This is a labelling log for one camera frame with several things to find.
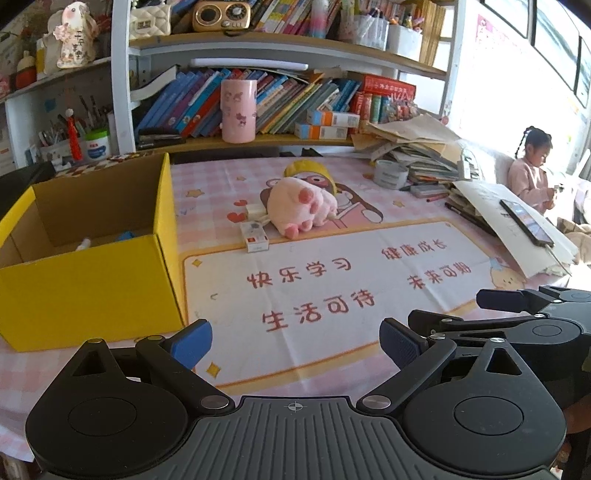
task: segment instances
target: red tassel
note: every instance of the red tassel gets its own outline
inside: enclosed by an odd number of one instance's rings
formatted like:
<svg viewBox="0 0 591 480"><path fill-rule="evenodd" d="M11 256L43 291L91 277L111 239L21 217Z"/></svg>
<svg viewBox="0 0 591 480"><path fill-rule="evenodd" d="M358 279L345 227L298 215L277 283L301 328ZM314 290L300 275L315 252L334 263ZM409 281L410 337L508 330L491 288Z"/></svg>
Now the red tassel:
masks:
<svg viewBox="0 0 591 480"><path fill-rule="evenodd" d="M70 150L72 151L72 157L74 161L82 160L82 150L80 150L80 145L78 144L78 132L76 131L76 126L74 125L74 115L73 112L71 115L68 115L70 112L66 112L67 121L68 121L68 137L70 138Z"/></svg>

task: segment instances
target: pink cup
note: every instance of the pink cup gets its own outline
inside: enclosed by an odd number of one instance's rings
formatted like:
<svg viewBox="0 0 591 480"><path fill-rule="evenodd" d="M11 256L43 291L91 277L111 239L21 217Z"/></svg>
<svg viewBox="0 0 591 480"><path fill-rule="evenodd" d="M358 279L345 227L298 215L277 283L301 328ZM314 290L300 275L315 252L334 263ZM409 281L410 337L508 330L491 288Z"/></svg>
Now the pink cup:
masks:
<svg viewBox="0 0 591 480"><path fill-rule="evenodd" d="M223 80L222 139L252 142L256 136L256 80Z"/></svg>

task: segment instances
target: yellow cardboard box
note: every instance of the yellow cardboard box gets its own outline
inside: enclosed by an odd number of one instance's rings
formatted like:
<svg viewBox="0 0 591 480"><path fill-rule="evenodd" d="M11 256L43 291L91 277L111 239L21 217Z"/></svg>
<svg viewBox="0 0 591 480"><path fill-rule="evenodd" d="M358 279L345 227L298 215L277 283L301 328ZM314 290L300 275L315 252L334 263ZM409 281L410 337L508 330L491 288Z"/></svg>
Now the yellow cardboard box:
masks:
<svg viewBox="0 0 591 480"><path fill-rule="evenodd" d="M173 332L183 304L168 154L33 185L0 220L0 334L18 351Z"/></svg>

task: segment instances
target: green lid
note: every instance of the green lid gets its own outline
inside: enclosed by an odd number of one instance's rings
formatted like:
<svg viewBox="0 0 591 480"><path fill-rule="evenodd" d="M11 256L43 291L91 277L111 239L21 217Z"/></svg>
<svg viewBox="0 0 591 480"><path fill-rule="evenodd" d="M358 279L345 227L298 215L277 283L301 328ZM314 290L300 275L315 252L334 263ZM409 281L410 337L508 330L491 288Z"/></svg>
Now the green lid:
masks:
<svg viewBox="0 0 591 480"><path fill-rule="evenodd" d="M105 138L109 136L109 131L106 128L99 130L93 130L86 134L87 140L98 140L99 138Z"/></svg>

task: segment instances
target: wooden shelf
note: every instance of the wooden shelf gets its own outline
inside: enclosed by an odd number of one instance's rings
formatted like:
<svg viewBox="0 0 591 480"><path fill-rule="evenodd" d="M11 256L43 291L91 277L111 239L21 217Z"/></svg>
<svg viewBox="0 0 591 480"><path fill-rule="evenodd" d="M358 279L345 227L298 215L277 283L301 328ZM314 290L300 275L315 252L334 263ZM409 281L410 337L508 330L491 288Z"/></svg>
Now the wooden shelf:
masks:
<svg viewBox="0 0 591 480"><path fill-rule="evenodd" d="M167 54L178 51L202 50L213 52L221 49L275 50L283 57L286 51L297 51L324 55L372 64L380 67L399 69L426 77L445 80L446 72L375 48L353 45L325 38L285 35L281 33L248 32L237 37L228 37L221 32L185 33L168 37L151 37L129 42L129 53L136 56Z"/></svg>
<svg viewBox="0 0 591 480"><path fill-rule="evenodd" d="M0 99L0 103L4 103L8 99L18 97L19 95L23 95L24 93L30 92L32 90L36 90L42 86L50 85L50 84L54 83L56 80L59 80L59 79L65 77L66 75L74 75L74 74L78 74L81 72L86 72L90 69L93 69L93 68L98 67L100 65L108 64L110 62L111 62L111 57L105 57L103 59L95 60L94 62L89 63L88 65L85 65L83 67L78 67L76 69L61 69L59 72L56 72L53 75L49 75L49 76L47 76L41 80L38 80L36 82L33 82L32 84L27 85L25 88L21 88L20 90L16 90L12 93L9 93L8 95L6 95L6 97L3 97L2 99Z"/></svg>
<svg viewBox="0 0 591 480"><path fill-rule="evenodd" d="M180 153L198 150L218 150L222 148L250 148L250 147L285 147L289 145L352 147L353 141L346 140L301 140L295 135L257 135L254 141L243 144L226 143L222 137L191 138L186 143L160 147L151 150L153 153Z"/></svg>

